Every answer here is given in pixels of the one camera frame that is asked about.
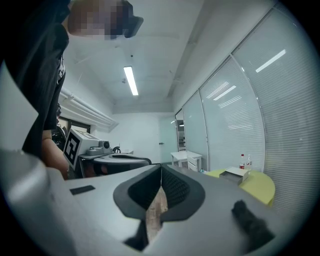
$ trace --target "black rectangle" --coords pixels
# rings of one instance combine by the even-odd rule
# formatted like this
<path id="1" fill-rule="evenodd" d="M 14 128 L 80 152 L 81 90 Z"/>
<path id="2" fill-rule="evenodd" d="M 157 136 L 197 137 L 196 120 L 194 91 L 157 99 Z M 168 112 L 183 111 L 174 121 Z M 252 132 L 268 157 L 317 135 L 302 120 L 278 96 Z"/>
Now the black rectangle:
<path id="1" fill-rule="evenodd" d="M 85 193 L 85 192 L 95 190 L 95 189 L 96 188 L 94 186 L 89 185 L 89 186 L 81 186 L 81 187 L 72 188 L 72 189 L 70 189 L 70 192 L 72 195 L 78 195 L 78 194 Z"/>

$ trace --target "person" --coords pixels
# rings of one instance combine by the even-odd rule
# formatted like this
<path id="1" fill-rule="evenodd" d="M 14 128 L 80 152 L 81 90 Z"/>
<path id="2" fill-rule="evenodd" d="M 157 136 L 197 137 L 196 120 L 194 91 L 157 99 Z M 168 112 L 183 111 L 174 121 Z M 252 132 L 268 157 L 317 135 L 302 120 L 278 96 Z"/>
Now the person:
<path id="1" fill-rule="evenodd" d="M 133 37 L 143 18 L 134 16 L 126 0 L 6 1 L 6 10 L 22 10 L 2 22 L 6 35 L 5 64 L 26 99 L 38 112 L 23 145 L 26 153 L 41 158 L 47 167 L 68 178 L 68 162 L 52 140 L 57 127 L 57 103 L 66 77 L 63 53 L 69 34 L 116 39 Z"/>

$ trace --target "floor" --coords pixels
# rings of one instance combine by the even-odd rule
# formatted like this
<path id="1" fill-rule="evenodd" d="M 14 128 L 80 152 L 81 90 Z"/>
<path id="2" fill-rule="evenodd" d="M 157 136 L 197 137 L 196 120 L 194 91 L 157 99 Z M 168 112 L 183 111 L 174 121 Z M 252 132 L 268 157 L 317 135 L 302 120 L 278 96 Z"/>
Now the floor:
<path id="1" fill-rule="evenodd" d="M 168 210 L 166 194 L 162 187 L 146 211 L 146 233 L 151 242 L 161 229 L 160 215 Z"/>

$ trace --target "machine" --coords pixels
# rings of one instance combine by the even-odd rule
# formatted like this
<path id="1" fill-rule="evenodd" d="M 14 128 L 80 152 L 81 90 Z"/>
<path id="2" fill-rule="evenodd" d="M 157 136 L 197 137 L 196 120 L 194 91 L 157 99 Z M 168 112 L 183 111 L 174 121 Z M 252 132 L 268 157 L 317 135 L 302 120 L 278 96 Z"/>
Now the machine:
<path id="1" fill-rule="evenodd" d="M 63 155 L 70 165 L 72 178 L 85 178 L 88 165 L 97 176 L 130 171 L 151 165 L 148 158 L 114 153 L 109 141 L 100 140 L 90 133 L 70 129 Z"/>
<path id="2" fill-rule="evenodd" d="M 284 229 L 271 208 L 232 182 L 185 168 L 156 164 L 64 181 L 58 170 L 31 155 L 2 150 L 0 157 L 0 186 L 8 206 L 49 255 L 244 255 L 252 247 L 247 229 L 255 237 L 268 235 L 261 250 L 273 248 Z M 146 210 L 160 186 L 168 211 L 148 243 Z M 247 209 L 236 209 L 237 202 Z M 252 254 L 260 255 L 260 249 Z"/>

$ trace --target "white table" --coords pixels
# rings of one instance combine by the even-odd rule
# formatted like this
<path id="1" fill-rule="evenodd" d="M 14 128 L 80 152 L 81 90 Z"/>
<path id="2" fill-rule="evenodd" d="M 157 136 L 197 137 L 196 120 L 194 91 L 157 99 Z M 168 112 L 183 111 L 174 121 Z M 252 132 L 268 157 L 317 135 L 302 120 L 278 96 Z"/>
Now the white table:
<path id="1" fill-rule="evenodd" d="M 187 157 L 191 157 L 197 160 L 198 164 L 198 170 L 201 170 L 202 168 L 202 162 L 201 162 L 201 154 L 193 153 L 191 151 L 180 151 L 180 152 L 172 152 L 172 165 L 174 165 L 174 159 L 178 160 L 179 167 L 182 167 L 182 162 L 187 162 Z"/>

